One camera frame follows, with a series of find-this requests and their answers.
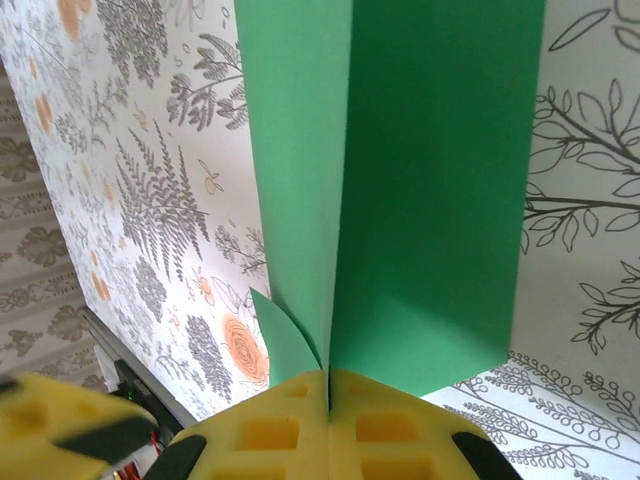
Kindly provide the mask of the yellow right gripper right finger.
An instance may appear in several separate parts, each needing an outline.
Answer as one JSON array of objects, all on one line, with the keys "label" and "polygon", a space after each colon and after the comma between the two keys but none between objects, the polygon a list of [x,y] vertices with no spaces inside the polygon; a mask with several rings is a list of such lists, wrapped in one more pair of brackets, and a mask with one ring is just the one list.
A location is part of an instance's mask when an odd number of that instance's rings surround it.
[{"label": "yellow right gripper right finger", "polygon": [[462,416],[348,370],[329,385],[329,480],[516,480]]}]

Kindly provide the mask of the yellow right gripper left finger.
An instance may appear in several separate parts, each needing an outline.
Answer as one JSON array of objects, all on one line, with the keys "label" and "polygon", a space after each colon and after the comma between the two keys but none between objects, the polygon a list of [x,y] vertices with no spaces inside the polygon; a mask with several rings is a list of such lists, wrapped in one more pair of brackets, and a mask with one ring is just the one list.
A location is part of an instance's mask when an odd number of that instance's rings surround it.
[{"label": "yellow right gripper left finger", "polygon": [[176,435],[143,480],[328,480],[324,374],[309,371]]}]

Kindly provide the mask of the floral table cover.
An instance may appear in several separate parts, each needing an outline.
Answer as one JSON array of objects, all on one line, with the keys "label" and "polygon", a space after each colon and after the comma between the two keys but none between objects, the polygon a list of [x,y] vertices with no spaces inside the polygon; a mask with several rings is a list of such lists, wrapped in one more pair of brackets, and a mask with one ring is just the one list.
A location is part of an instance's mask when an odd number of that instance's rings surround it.
[{"label": "floral table cover", "polygon": [[[0,72],[58,221],[0,268],[68,256],[92,310],[201,422],[279,384],[235,0],[0,0]],[[640,0],[545,0],[505,361],[422,396],[516,480],[640,480]],[[143,480],[182,428],[123,360],[109,394],[156,420],[101,480]]]}]

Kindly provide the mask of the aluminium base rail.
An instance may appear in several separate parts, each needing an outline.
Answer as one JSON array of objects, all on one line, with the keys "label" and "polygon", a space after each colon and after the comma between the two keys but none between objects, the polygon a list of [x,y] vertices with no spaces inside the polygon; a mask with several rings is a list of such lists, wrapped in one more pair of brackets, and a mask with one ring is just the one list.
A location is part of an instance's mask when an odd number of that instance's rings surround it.
[{"label": "aluminium base rail", "polygon": [[182,428],[191,427],[196,423],[196,418],[92,310],[87,310],[84,313],[84,318],[89,323],[90,331],[97,343],[108,356],[112,360],[123,360],[133,372],[134,376],[155,395],[163,407],[173,415]]}]

